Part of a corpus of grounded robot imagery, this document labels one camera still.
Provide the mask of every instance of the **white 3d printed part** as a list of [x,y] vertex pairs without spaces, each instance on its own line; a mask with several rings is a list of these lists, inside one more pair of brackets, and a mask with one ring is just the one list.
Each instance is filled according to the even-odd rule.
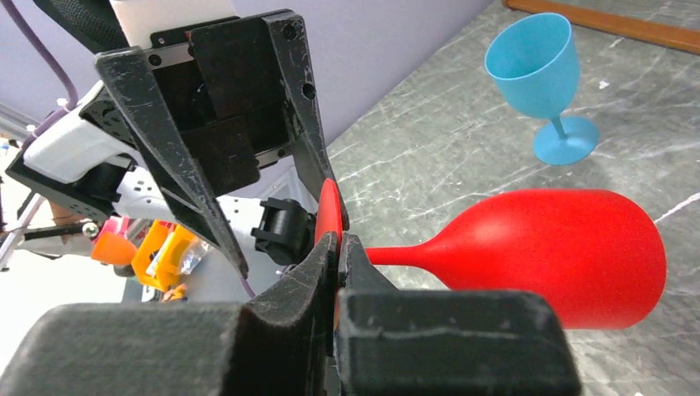
[[151,34],[235,17],[231,0],[110,0],[130,46],[152,47]]

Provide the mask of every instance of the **orange object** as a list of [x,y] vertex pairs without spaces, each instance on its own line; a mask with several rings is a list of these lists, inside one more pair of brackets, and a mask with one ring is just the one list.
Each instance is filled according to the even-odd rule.
[[187,292],[187,285],[184,283],[176,287],[175,289],[169,290],[165,295],[163,296],[163,302],[166,303],[168,301],[176,301],[176,300],[181,300],[185,298],[185,293]]
[[686,51],[691,54],[700,54],[700,31],[570,6],[560,2],[549,2],[547,0],[503,0],[503,5],[513,10],[530,12],[532,14],[556,12],[578,26],[628,37],[633,40],[645,41],[674,50]]
[[105,232],[95,241],[90,258],[114,266],[128,266],[136,252],[136,246],[128,239]]
[[[171,232],[169,225],[154,222],[131,261],[136,279],[142,285],[168,291],[179,283],[182,254],[195,240],[196,236],[180,225]],[[154,260],[151,275],[149,267]]]

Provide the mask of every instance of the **screw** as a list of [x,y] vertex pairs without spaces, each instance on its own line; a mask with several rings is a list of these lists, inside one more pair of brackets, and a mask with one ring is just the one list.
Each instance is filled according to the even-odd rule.
[[296,38],[296,29],[292,25],[287,25],[282,29],[282,35],[287,40],[294,40]]
[[83,235],[85,235],[86,237],[88,237],[90,239],[95,238],[99,233],[100,233],[100,228],[97,227],[97,224],[87,223],[83,226]]
[[160,59],[159,56],[156,54],[153,54],[149,56],[149,63],[152,64],[153,66],[160,66],[160,64],[163,62],[162,59]]

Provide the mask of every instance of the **cable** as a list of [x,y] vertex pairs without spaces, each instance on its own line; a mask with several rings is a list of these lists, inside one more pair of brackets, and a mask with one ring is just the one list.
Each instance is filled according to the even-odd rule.
[[241,285],[243,285],[245,292],[248,293],[248,297],[250,297],[250,298],[255,297],[255,292],[253,291],[253,288],[250,287],[248,280],[243,278],[242,276],[241,276]]
[[287,272],[291,271],[291,269],[292,269],[293,267],[294,267],[294,265],[285,266],[284,268],[282,268],[281,271],[278,271],[277,273],[279,273],[280,279],[282,279],[282,277],[283,277]]
[[[73,214],[71,214],[70,216],[54,217],[53,219],[49,219],[49,221],[56,221],[56,220],[62,220],[62,219],[70,219],[71,217],[73,217]],[[92,221],[85,220],[85,221],[79,221],[79,222],[77,222],[76,224],[80,224],[80,223],[91,223],[91,222],[92,222]],[[12,233],[12,232],[14,232],[14,231],[17,231],[18,229],[29,229],[32,225],[36,225],[36,223],[23,225],[23,226],[21,226],[21,227],[16,227],[16,228],[14,228],[14,229],[6,229],[5,231],[0,232],[0,237],[2,237],[2,236],[4,236],[4,235],[7,235],[7,234],[9,234],[9,233]]]
[[44,59],[46,64],[49,65],[56,77],[64,85],[65,90],[68,93],[68,103],[66,104],[66,106],[62,106],[57,111],[52,112],[48,117],[46,117],[44,121],[41,122],[41,124],[39,124],[39,126],[37,126],[31,132],[31,134],[26,138],[24,142],[24,146],[26,148],[30,144],[32,144],[36,140],[36,138],[41,136],[41,134],[43,134],[56,121],[63,118],[63,116],[65,116],[69,113],[69,111],[75,108],[75,106],[78,104],[78,90],[75,89],[75,84],[73,84],[70,77],[61,67],[56,58],[54,58],[54,56],[46,48],[44,43],[41,42],[39,36],[37,36],[36,33],[31,29],[29,24],[26,23],[26,20],[21,15],[20,10],[17,9],[14,2],[12,2],[12,0],[0,0],[0,2],[7,11],[7,14],[15,22],[15,25],[17,25],[17,27],[19,28],[21,33],[26,37],[26,39],[29,40],[31,46],[34,47],[36,52],[38,52],[41,58]]

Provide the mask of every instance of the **metal rod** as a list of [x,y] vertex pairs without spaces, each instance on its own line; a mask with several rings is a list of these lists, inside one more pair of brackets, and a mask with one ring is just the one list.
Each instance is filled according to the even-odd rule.
[[29,227],[29,223],[34,219],[34,216],[39,211],[44,201],[46,201],[46,198],[39,194],[34,194],[29,205],[17,220],[17,224],[10,228],[12,231],[7,234],[7,238],[2,241],[2,246],[0,246],[0,270],[7,266],[7,262],[10,260],[12,253],[22,240],[22,235],[24,235],[27,227]]
[[36,229],[27,229],[24,232],[24,240],[31,241],[32,239],[42,239],[51,237],[62,237],[64,235],[76,235],[83,232],[83,226],[91,223],[89,221],[81,221],[78,223],[50,225],[48,227],[39,227]]

